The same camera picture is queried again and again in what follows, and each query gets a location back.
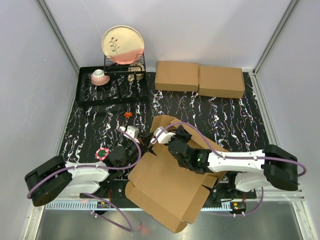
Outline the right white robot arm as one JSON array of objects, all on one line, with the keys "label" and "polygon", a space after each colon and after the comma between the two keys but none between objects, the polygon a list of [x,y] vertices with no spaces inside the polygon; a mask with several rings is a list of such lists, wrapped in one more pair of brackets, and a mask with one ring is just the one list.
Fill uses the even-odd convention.
[{"label": "right white robot arm", "polygon": [[191,147],[188,142],[192,136],[182,125],[166,134],[168,151],[180,167],[197,174],[231,172],[227,192],[232,198],[268,186],[298,189],[298,159],[276,145],[250,152],[218,152]]}]

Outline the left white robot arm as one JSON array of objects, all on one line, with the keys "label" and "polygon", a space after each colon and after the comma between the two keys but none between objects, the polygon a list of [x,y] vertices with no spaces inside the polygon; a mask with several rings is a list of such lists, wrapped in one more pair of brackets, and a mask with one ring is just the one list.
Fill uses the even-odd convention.
[{"label": "left white robot arm", "polygon": [[152,136],[138,134],[134,140],[125,136],[111,149],[100,147],[95,152],[95,162],[71,162],[54,156],[24,177],[27,198],[35,207],[56,198],[88,198],[91,194],[103,198],[110,193],[109,183],[122,179],[147,151]]}]

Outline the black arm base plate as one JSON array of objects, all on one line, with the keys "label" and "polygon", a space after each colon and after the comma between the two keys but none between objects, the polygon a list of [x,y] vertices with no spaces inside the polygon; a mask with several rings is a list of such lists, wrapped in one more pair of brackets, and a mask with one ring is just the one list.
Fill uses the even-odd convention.
[{"label": "black arm base plate", "polygon": [[[137,206],[127,199],[125,188],[128,180],[113,180],[110,182],[100,183],[100,188],[93,195],[108,199],[111,197],[111,202],[118,208],[137,208]],[[242,200],[245,196],[247,200],[255,200],[257,194],[255,190],[243,193],[237,190],[228,189],[228,181],[216,183],[213,189],[210,189],[210,194],[203,205],[205,208],[220,207],[227,200]]]}]

